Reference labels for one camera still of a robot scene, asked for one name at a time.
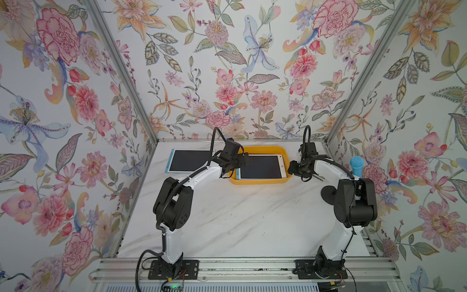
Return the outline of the blue-edged writing tablet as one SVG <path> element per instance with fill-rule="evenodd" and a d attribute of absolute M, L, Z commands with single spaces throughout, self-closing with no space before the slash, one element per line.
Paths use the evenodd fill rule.
<path fill-rule="evenodd" d="M 236 170 L 237 180 L 279 180 L 286 177 L 282 155 L 252 154 L 248 165 Z"/>
<path fill-rule="evenodd" d="M 166 173 L 191 173 L 204 166 L 212 153 L 209 150 L 173 149 Z"/>

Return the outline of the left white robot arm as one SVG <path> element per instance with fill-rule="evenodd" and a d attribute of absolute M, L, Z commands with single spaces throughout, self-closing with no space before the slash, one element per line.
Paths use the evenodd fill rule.
<path fill-rule="evenodd" d="M 247 166 L 248 162 L 248 153 L 244 147 L 229 138 L 225 140 L 224 148 L 211 154 L 197 170 L 179 179 L 169 177 L 163 182 L 153 207 L 156 228 L 162 232 L 162 252 L 158 255 L 158 263 L 163 270 L 174 276 L 182 268 L 183 251 L 179 230 L 190 217 L 194 191 L 225 178 L 234 170 Z"/>

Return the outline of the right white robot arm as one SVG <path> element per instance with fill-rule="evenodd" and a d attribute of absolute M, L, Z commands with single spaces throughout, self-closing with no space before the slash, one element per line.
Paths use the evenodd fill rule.
<path fill-rule="evenodd" d="M 333 207 L 336 222 L 329 236 L 318 248 L 314 270 L 321 277 L 344 269 L 350 244 L 364 227 L 378 216 L 375 184 L 354 175 L 327 155 L 320 155 L 315 143 L 303 142 L 300 161 L 291 161 L 288 173 L 303 182 L 319 178 L 330 184 L 321 189 L 321 198 Z"/>

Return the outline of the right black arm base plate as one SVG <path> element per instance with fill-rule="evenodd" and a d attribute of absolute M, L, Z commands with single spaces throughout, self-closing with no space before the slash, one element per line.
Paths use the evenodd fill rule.
<path fill-rule="evenodd" d="M 295 268 L 293 274 L 297 275 L 300 280 L 346 280 L 348 274 L 341 261 L 316 261 L 314 259 L 295 260 Z"/>

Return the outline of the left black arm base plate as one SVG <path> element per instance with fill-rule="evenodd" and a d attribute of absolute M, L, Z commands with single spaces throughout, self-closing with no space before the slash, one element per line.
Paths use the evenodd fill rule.
<path fill-rule="evenodd" d="M 199 260 L 179 260 L 169 264 L 164 260 L 154 260 L 148 272 L 149 280 L 179 279 L 197 280 L 199 273 Z"/>

